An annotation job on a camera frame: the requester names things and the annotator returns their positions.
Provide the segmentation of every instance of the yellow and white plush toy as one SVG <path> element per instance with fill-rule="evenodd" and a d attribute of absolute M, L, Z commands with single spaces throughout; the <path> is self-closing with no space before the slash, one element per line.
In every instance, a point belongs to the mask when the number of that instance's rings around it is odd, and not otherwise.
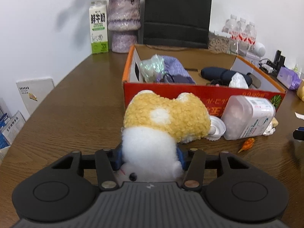
<path fill-rule="evenodd" d="M 205 105 L 192 93 L 167 99 L 151 90 L 139 92 L 124 117 L 120 180 L 135 173 L 137 181 L 175 181 L 183 173 L 176 144 L 201 139 L 210 128 Z"/>

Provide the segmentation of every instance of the wooden table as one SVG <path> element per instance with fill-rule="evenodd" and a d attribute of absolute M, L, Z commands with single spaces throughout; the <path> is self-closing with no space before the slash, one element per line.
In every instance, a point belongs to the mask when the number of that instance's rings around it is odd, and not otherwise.
<path fill-rule="evenodd" d="M 120 142 L 124 117 L 121 76 L 126 57 L 115 53 L 88 57 L 26 122 L 0 166 L 1 228 L 18 220 L 11 194 L 19 182 L 72 150 L 92 154 Z M 304 145 L 295 150 L 291 139 L 304 121 L 296 118 L 295 111 L 304 114 L 304 103 L 289 91 L 276 114 L 279 125 L 274 135 L 257 137 L 253 148 L 239 156 L 285 184 L 290 200 L 282 220 L 290 227 L 304 227 Z M 202 147 L 209 154 L 236 153 L 243 142 L 202 139 L 189 147 Z M 85 171 L 90 181 L 96 182 L 95 176 L 93 170 Z M 206 176 L 210 181 L 214 175 Z"/>

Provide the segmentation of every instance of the orange dried flower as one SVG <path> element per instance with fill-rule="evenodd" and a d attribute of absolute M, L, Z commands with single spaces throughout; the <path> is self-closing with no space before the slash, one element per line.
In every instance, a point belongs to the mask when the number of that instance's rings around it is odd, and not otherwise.
<path fill-rule="evenodd" d="M 246 140 L 244 142 L 241 150 L 239 150 L 237 153 L 240 153 L 241 151 L 246 151 L 246 150 L 252 148 L 254 141 L 255 141 L 254 138 L 249 138 L 248 140 Z"/>

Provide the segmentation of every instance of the purple tissue pack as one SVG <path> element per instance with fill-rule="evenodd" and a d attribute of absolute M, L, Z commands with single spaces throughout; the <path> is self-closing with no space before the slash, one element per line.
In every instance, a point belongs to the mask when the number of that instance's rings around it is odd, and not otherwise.
<path fill-rule="evenodd" d="M 281 67 L 277 79 L 289 90 L 297 90 L 301 84 L 297 73 L 286 67 Z"/>

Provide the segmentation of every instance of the green and white milk carton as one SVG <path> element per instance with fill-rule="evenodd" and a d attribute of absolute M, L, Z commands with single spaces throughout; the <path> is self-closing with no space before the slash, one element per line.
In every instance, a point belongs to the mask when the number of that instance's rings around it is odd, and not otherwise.
<path fill-rule="evenodd" d="M 107 1 L 95 1 L 89 9 L 92 53 L 108 52 Z"/>

